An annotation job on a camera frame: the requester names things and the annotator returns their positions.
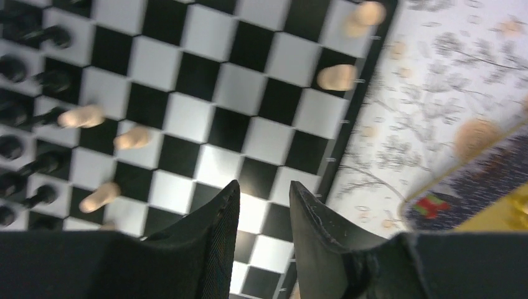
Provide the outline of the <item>black white chess board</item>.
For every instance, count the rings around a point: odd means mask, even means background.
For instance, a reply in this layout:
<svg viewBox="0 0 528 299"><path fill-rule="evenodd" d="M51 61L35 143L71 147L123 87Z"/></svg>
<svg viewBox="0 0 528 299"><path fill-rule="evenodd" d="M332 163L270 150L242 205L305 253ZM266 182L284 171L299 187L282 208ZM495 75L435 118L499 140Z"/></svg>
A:
<svg viewBox="0 0 528 299"><path fill-rule="evenodd" d="M360 37L358 1L2 1L1 149L10 173L49 152L66 163L1 200L1 230L88 230L146 237L195 211L231 180L241 211L231 298L288 298L295 277L288 190L328 194L397 1ZM357 67L352 90L318 73ZM105 121L58 116L101 106ZM115 149L136 126L151 141ZM78 205L102 184L121 195Z"/></svg>

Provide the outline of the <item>white chess piece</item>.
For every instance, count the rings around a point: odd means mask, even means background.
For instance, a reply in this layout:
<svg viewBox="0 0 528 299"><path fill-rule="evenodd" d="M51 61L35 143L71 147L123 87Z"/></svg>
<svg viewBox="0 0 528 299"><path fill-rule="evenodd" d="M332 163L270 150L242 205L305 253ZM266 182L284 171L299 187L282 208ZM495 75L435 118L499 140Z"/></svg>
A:
<svg viewBox="0 0 528 299"><path fill-rule="evenodd" d="M57 118L59 126L64 128L91 128L105 121L101 106L87 105L61 113Z"/></svg>
<svg viewBox="0 0 528 299"><path fill-rule="evenodd" d="M357 67L339 64L322 69L317 76L317 84L324 90L352 90L357 79Z"/></svg>
<svg viewBox="0 0 528 299"><path fill-rule="evenodd" d="M121 195L121 188L117 183L107 182L84 198L78 205L83 213L95 212L99 208L113 202Z"/></svg>
<svg viewBox="0 0 528 299"><path fill-rule="evenodd" d="M116 150L129 150L142 148L151 141L150 131L143 126L136 126L129 131L118 135L113 144Z"/></svg>

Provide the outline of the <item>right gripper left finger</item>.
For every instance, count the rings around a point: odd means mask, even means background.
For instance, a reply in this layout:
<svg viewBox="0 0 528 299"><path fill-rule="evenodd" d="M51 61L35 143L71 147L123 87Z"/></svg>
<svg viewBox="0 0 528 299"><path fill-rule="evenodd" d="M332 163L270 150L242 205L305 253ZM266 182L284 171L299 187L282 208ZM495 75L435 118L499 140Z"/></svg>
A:
<svg viewBox="0 0 528 299"><path fill-rule="evenodd" d="M240 212L231 181L140 240L115 230L1 234L2 298L228 298Z"/></svg>

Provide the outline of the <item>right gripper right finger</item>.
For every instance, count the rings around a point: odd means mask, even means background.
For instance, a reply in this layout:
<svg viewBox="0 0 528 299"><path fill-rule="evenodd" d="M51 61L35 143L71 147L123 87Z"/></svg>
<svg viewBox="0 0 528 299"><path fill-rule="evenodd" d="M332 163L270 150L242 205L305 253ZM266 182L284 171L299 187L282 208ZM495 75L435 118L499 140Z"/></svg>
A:
<svg viewBox="0 0 528 299"><path fill-rule="evenodd" d="M381 238L298 181L290 219L301 298L526 298L527 234L403 232Z"/></svg>

